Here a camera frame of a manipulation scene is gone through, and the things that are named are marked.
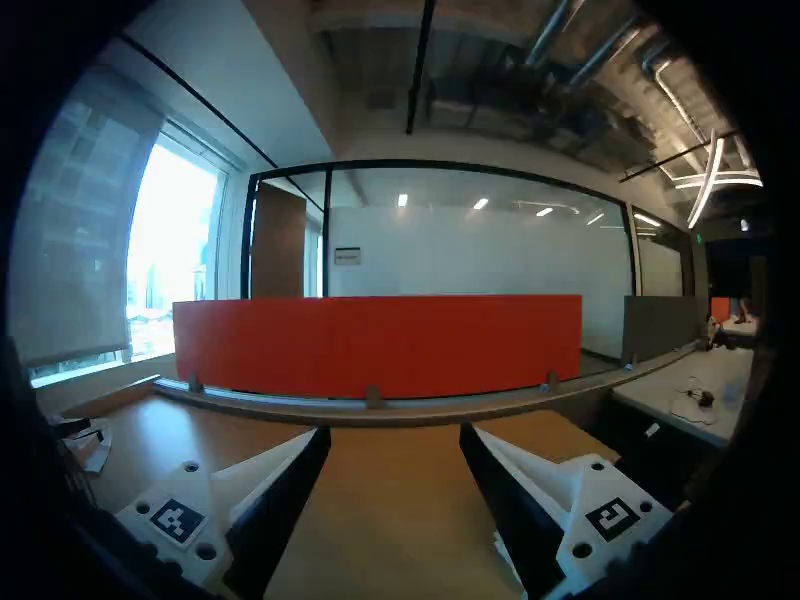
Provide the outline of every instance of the small sign on wall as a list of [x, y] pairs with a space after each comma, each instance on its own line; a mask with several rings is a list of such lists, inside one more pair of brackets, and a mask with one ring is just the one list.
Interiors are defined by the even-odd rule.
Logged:
[[361, 248], [336, 248], [333, 257], [336, 265], [360, 265]]

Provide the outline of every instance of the window blind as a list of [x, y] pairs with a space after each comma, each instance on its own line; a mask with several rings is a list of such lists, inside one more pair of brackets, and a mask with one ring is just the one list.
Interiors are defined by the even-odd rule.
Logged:
[[128, 240], [161, 124], [105, 67], [88, 71], [62, 105], [12, 242], [8, 317], [25, 366], [127, 347]]

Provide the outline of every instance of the desk surface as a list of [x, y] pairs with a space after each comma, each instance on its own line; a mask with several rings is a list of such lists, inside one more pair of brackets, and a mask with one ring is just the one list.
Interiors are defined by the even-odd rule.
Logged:
[[[739, 419], [752, 362], [753, 351], [744, 348], [693, 352], [663, 369], [615, 387], [614, 397], [714, 445], [724, 446]], [[727, 385], [736, 390], [734, 406], [724, 402]], [[672, 414], [677, 403], [690, 402], [679, 390], [695, 387], [714, 394], [713, 424], [691, 423]]]
[[746, 321], [744, 323], [736, 323], [736, 321], [733, 319], [728, 319], [722, 324], [722, 329], [728, 333], [755, 336], [756, 331], [758, 330], [758, 317], [755, 317], [751, 321]]
[[[222, 469], [307, 428], [152, 396], [109, 415], [114, 441], [93, 481], [116, 511], [180, 462]], [[618, 456], [557, 413], [479, 427], [545, 458]], [[458, 446], [456, 425], [334, 429], [328, 460], [267, 598], [514, 598], [522, 588], [493, 547], [495, 526]]]

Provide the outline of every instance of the orange partition panel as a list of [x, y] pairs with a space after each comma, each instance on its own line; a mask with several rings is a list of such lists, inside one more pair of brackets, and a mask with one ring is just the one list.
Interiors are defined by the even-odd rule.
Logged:
[[580, 296], [255, 298], [174, 305], [179, 376], [263, 394], [476, 394], [577, 377]]
[[720, 323], [724, 323], [731, 317], [730, 298], [711, 298], [711, 316]]

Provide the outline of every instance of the wooden column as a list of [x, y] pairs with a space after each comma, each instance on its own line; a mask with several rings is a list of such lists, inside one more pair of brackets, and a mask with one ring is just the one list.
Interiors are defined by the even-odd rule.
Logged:
[[303, 296], [306, 201], [261, 184], [251, 253], [251, 297]]

